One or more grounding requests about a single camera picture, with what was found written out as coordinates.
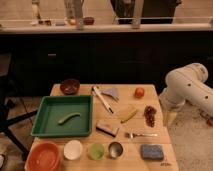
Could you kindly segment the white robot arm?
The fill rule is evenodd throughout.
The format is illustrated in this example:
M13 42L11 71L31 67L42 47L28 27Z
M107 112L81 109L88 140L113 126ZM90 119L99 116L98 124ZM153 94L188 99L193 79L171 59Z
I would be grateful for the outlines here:
M208 70L200 63L192 63L174 69L165 77L166 87L159 95L161 105L167 111L179 110L185 101L213 117L213 88L205 84Z

